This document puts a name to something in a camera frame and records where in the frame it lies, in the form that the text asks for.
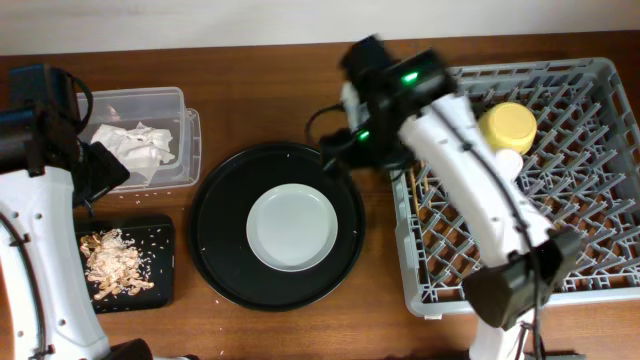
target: wooden table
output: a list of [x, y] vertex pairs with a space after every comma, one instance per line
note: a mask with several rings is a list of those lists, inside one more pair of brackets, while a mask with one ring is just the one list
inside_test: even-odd
[[[388, 45], [399, 57], [433, 46], [451, 65], [607, 57], [616, 64], [632, 108], [640, 114], [640, 32], [411, 40]], [[70, 71], [94, 91], [178, 86], [187, 106], [200, 113], [206, 139], [203, 179], [225, 158], [250, 145], [303, 142], [308, 116], [339, 98], [342, 75], [337, 63], [347, 47], [326, 44], [4, 57], [0, 59], [0, 105], [7, 105], [7, 70], [37, 62]], [[341, 121], [339, 117], [323, 121], [318, 132], [329, 131]], [[379, 359], [468, 348], [475, 334], [474, 316], [425, 321], [407, 310], [389, 182], [372, 172], [358, 173], [355, 178], [368, 220], [358, 263], [329, 296], [286, 313], [245, 310], [219, 296], [200, 277], [188, 255], [186, 238], [197, 186], [170, 194], [108, 195], [100, 200], [99, 214], [161, 212], [171, 216], [177, 229], [174, 303], [158, 310], [100, 315], [111, 343], [140, 337], [155, 354], [193, 353], [203, 359]], [[576, 350], [591, 360], [639, 357], [640, 301], [549, 308], [543, 318], [548, 349]], [[3, 295], [0, 353], [4, 355], [12, 351], [11, 331]]]

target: yellow cup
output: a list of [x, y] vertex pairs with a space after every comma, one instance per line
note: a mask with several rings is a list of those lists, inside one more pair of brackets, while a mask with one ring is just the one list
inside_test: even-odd
[[524, 155], [531, 149], [538, 124], [525, 106], [506, 102], [480, 118], [480, 131], [493, 151], [513, 149]]

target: black cutting board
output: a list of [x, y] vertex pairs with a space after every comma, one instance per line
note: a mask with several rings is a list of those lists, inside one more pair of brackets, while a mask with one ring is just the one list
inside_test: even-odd
[[[155, 309], [167, 306], [173, 300], [173, 282], [175, 265], [175, 228], [171, 218], [166, 215], [148, 215], [129, 217], [122, 219], [98, 219], [78, 221], [75, 225], [78, 252], [80, 251], [80, 238], [93, 233], [109, 231], [111, 229], [122, 230], [122, 240], [135, 240], [138, 251], [142, 251], [142, 258], [149, 258], [151, 275], [149, 280], [154, 283], [151, 289], [141, 289], [136, 295], [124, 293], [107, 295], [102, 300], [95, 300], [93, 296], [100, 290], [98, 283], [86, 281], [93, 310], [97, 314]], [[87, 271], [87, 258], [80, 253], [82, 269]]]

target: plastic dish rack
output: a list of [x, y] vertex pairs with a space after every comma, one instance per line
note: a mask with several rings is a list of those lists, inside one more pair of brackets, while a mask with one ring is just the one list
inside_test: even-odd
[[[450, 71], [476, 114], [513, 101], [536, 116], [517, 184], [555, 224], [582, 231], [586, 245], [549, 304], [640, 298], [640, 131], [613, 64], [596, 58]], [[409, 310], [425, 318], [471, 312], [461, 283], [481, 267], [480, 254], [429, 164], [402, 174], [393, 196]]]

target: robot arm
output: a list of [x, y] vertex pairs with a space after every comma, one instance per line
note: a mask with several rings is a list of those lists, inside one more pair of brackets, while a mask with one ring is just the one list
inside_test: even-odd
[[[493, 154], [482, 139], [469, 100], [464, 96], [450, 94], [434, 101], [424, 109], [422, 116], [403, 123], [398, 133], [400, 139], [416, 158], [428, 162], [434, 173], [444, 180], [443, 186], [451, 202], [464, 217], [474, 238], [478, 239], [477, 246], [485, 266], [494, 268], [508, 264], [514, 252], [526, 254], [528, 248], [521, 240], [521, 234], [516, 231], [513, 216], [500, 190], [470, 152], [463, 149], [463, 144], [433, 108], [441, 109], [453, 121], [451, 125], [473, 144], [476, 152], [497, 172], [492, 161]], [[503, 185], [516, 199], [519, 211], [530, 224], [529, 234], [533, 245], [544, 243], [548, 238], [547, 231], [552, 229], [551, 222], [534, 209], [512, 183], [505, 181]], [[516, 323], [533, 323], [533, 320], [533, 311], [527, 311]], [[516, 359], [516, 354], [521, 351], [517, 346], [520, 331], [519, 326], [504, 330], [492, 327], [481, 319], [470, 349], [470, 358]]]
[[462, 284], [481, 320], [471, 359], [519, 358], [525, 333], [516, 325], [523, 323], [534, 324], [537, 350], [537, 309], [575, 265], [579, 234], [556, 231], [498, 175], [469, 100], [457, 95], [457, 84], [433, 51], [398, 62], [369, 37], [341, 65], [349, 81], [342, 98], [350, 129], [320, 139], [325, 170], [428, 162], [463, 215], [485, 266]]
[[[71, 173], [63, 169], [46, 167], [37, 177], [27, 170], [0, 176], [0, 212], [8, 215], [6, 227], [16, 230], [13, 236], [6, 227], [0, 230], [16, 359], [43, 352], [47, 359], [100, 359], [109, 353], [75, 243], [72, 195]], [[31, 270], [24, 266], [21, 250]]]
[[129, 172], [101, 144], [78, 140], [88, 115], [80, 119], [76, 81], [46, 65], [12, 70], [14, 109], [0, 112], [0, 261], [18, 359], [97, 359], [110, 351], [89, 302], [72, 209]]

